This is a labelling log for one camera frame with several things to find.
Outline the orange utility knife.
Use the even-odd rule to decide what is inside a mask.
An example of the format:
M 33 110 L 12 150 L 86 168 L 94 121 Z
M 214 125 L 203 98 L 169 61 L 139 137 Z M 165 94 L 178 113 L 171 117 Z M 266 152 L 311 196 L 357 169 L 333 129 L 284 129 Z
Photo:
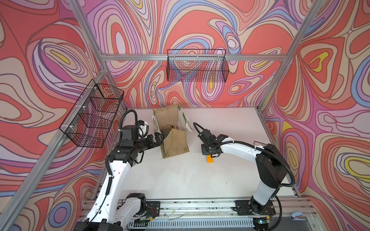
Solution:
M 211 156 L 206 156 L 206 157 L 207 157 L 207 162 L 208 163 L 213 163 L 214 162 L 214 160 Z

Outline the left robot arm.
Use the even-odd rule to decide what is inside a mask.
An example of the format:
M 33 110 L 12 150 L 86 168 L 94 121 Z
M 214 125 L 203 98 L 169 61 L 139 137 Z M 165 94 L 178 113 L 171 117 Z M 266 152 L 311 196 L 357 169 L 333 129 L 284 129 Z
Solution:
M 143 193 L 130 193 L 121 206 L 118 200 L 125 177 L 140 163 L 137 156 L 162 144 L 159 133 L 151 135 L 148 131 L 148 124 L 142 120 L 120 129 L 119 142 L 105 160 L 108 172 L 101 191 L 85 220 L 76 223 L 75 231 L 122 231 L 135 216 L 146 213 Z

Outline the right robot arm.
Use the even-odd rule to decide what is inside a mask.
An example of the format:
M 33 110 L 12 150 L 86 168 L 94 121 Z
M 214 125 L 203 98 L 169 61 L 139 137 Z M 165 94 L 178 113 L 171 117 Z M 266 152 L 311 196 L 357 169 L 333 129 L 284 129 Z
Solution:
M 217 158 L 221 154 L 230 154 L 255 162 L 260 183 L 249 201 L 249 210 L 254 215 L 261 215 L 271 198 L 282 187 L 293 187 L 294 174 L 276 146 L 255 146 L 234 140 L 226 135 L 213 135 L 209 130 L 198 133 L 202 141 L 201 151 L 204 156 Z

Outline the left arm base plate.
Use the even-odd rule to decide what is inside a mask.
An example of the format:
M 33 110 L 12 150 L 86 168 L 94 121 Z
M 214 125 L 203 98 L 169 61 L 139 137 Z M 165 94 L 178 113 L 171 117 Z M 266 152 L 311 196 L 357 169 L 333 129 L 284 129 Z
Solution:
M 160 201 L 149 201 L 146 203 L 146 209 L 144 212 L 139 213 L 137 217 L 140 219 L 150 220 L 160 215 L 161 203 Z

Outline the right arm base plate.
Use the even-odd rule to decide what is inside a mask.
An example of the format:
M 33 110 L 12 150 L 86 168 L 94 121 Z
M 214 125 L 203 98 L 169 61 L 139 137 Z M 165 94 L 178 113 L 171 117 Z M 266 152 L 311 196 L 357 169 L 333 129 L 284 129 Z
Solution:
M 237 212 L 239 216 L 274 216 L 276 215 L 275 207 L 271 200 L 262 206 L 258 202 L 252 200 L 236 200 L 232 210 Z

